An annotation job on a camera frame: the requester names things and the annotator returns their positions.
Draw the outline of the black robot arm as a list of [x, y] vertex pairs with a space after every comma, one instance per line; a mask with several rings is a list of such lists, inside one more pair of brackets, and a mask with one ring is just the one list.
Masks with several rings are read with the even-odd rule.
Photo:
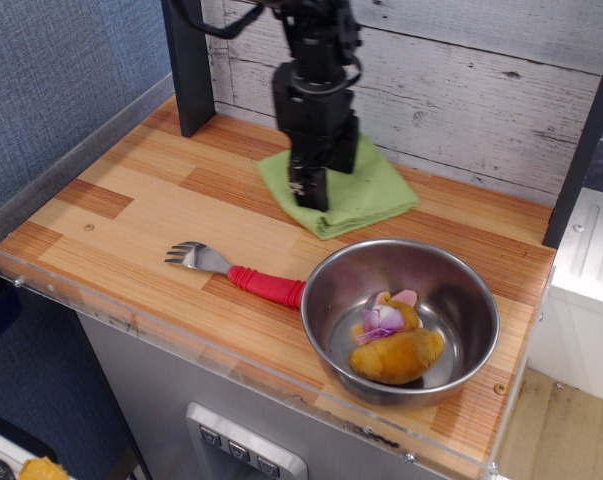
[[351, 87], [362, 75], [355, 55], [361, 26], [348, 1], [258, 1], [243, 17], [215, 27], [177, 11], [194, 29], [231, 40], [270, 9], [281, 22], [291, 60], [272, 78], [277, 128], [291, 142], [288, 184], [301, 207], [329, 209], [328, 170], [354, 170], [359, 120], [352, 109]]

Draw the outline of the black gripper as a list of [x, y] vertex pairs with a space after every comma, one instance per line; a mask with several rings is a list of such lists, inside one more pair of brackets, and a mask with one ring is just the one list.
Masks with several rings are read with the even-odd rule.
[[354, 170], [359, 119], [351, 108], [353, 92], [312, 95], [294, 80], [292, 62], [280, 65], [272, 80], [277, 125], [291, 141], [289, 188], [299, 206], [327, 211], [325, 168], [346, 174]]

